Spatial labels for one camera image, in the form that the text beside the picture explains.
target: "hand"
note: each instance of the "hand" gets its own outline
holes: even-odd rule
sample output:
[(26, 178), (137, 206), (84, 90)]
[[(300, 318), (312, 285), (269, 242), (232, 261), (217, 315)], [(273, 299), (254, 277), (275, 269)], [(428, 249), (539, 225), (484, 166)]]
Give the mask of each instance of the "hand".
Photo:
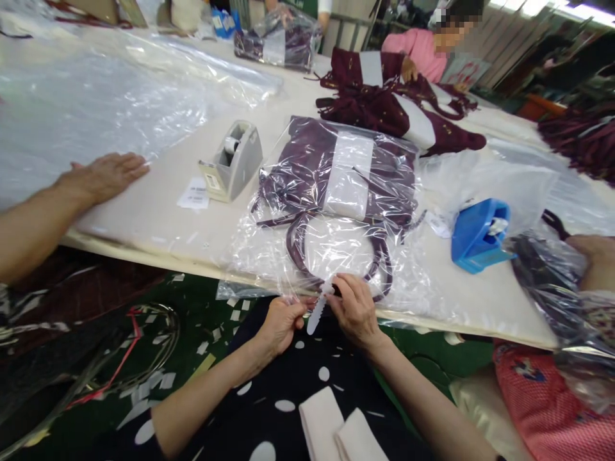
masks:
[(145, 175), (149, 166), (133, 152), (107, 154), (88, 166), (71, 163), (72, 170), (56, 181), (56, 188), (94, 206), (115, 197)]
[(340, 289), (341, 299), (326, 295), (327, 301), (348, 339), (367, 352), (383, 344), (388, 336), (378, 325), (367, 283), (356, 275), (342, 273), (333, 277), (333, 284)]
[(402, 62), (402, 77), (404, 81), (414, 81), (418, 79), (418, 68), (414, 61), (407, 56), (404, 58), (404, 62)]
[(579, 235), (569, 237), (566, 243), (587, 257), (581, 290), (615, 292), (615, 238)]
[(267, 318), (254, 337), (261, 355), (261, 369), (282, 354), (293, 342), (295, 330), (304, 326), (303, 315), (314, 307), (317, 298), (302, 297), (296, 302), (276, 298), (269, 305)]

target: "dark hair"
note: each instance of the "dark hair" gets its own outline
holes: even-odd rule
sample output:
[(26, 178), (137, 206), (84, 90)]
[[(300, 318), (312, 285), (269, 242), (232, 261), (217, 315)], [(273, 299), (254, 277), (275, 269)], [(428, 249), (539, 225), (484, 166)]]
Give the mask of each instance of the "dark hair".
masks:
[(476, 22), (482, 16), (485, 0), (453, 0), (448, 6), (440, 27), (461, 26), (466, 22)]

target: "blue tape dispenser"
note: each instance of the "blue tape dispenser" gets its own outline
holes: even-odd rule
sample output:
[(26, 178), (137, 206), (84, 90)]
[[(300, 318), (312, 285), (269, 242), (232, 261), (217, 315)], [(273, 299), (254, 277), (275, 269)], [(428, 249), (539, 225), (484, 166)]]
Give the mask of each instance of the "blue tape dispenser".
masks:
[(455, 222), (451, 240), (450, 256), (453, 262), (476, 274), (487, 266), (516, 257), (502, 250), (510, 220), (508, 205), (495, 198), (462, 210)]

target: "patterned sleeve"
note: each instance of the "patterned sleeve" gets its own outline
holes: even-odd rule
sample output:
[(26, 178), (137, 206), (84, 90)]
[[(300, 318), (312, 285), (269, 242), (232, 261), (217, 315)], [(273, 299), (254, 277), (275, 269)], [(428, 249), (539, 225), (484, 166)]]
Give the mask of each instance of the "patterned sleeve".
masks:
[(165, 461), (154, 433), (151, 410), (99, 438), (81, 459), (88, 461)]

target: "white tag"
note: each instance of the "white tag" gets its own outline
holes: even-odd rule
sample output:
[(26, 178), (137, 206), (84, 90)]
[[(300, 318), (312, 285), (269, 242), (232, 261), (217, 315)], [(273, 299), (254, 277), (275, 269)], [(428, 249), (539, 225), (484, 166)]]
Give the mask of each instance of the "white tag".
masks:
[(177, 201), (177, 206), (192, 209), (206, 209), (209, 206), (207, 186), (202, 177), (190, 180), (188, 187)]
[(452, 233), (447, 226), (447, 222), (442, 216), (428, 211), (425, 215), (425, 220), (431, 226), (431, 228), (434, 230), (438, 237), (451, 238)]
[(218, 183), (218, 178), (216, 178), (214, 175), (208, 175), (208, 174), (206, 174), (205, 177), (207, 178), (207, 184), (209, 185), (210, 188), (214, 190), (220, 190), (220, 184)]

